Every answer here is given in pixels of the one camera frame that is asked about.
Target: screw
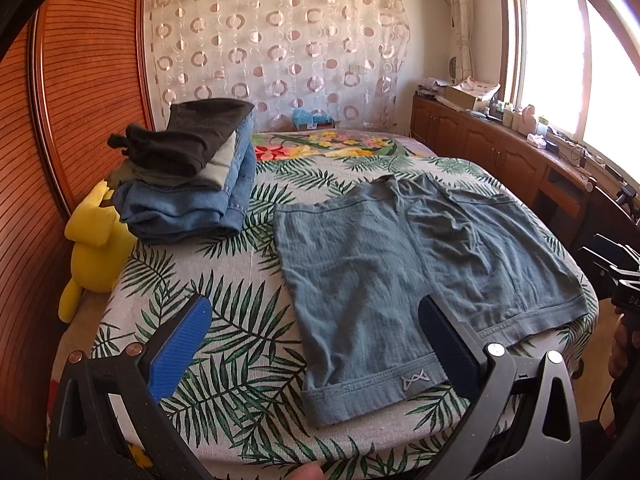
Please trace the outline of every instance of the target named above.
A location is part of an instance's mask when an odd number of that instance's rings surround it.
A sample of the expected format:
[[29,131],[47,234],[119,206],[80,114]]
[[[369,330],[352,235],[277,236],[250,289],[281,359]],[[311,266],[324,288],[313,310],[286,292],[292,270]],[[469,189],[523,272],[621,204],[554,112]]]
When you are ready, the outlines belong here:
[[76,350],[75,352],[71,352],[71,354],[69,354],[69,357],[67,359],[70,363],[78,363],[82,360],[82,352],[79,350]]
[[125,352],[127,355],[131,357],[135,357],[136,355],[142,354],[142,345],[140,343],[129,343],[125,348]]
[[500,343],[489,343],[486,349],[494,357],[502,357],[504,355],[504,346]]
[[557,365],[559,365],[563,361],[562,355],[560,354],[560,352],[556,352],[555,350],[552,350],[551,352],[547,352],[546,356],[549,358],[549,360],[552,363],[555,363]]

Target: window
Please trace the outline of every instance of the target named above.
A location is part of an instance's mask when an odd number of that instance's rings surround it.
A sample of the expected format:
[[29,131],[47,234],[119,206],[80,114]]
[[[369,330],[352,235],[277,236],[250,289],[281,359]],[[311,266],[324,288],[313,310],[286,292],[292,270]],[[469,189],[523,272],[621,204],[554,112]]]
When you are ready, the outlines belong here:
[[640,182],[640,75],[587,0],[509,0],[505,100]]

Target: hand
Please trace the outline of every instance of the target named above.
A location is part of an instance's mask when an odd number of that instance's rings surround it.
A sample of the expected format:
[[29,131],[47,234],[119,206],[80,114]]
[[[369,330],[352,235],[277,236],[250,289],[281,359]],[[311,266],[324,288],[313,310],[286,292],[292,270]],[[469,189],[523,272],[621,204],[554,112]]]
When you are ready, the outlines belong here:
[[[622,314],[622,309],[616,307],[616,314]],[[618,318],[616,329],[611,343],[611,355],[609,356],[609,375],[617,379],[625,371],[626,361],[626,327],[622,324],[623,315]],[[632,343],[640,348],[640,330],[634,332]]]
[[324,480],[324,473],[319,462],[310,462],[287,476],[287,480]]

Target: blue gripper pad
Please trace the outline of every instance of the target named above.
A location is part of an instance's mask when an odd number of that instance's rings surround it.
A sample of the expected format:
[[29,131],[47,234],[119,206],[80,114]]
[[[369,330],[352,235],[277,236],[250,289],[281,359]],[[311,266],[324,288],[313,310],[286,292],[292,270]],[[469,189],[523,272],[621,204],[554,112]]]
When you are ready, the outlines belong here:
[[191,306],[190,303],[188,301],[183,307],[190,310],[168,336],[149,366],[148,387],[155,402],[174,394],[211,326],[210,301],[199,296]]

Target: stack of folded clothes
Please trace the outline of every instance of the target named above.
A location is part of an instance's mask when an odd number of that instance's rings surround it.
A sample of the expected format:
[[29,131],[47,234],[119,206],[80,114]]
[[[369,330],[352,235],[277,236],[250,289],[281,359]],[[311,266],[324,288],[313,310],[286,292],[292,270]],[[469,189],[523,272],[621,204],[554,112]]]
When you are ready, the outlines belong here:
[[205,99],[171,106],[164,132],[137,124],[108,145],[129,158],[108,179],[111,202],[148,245],[240,232],[254,184],[254,106]]

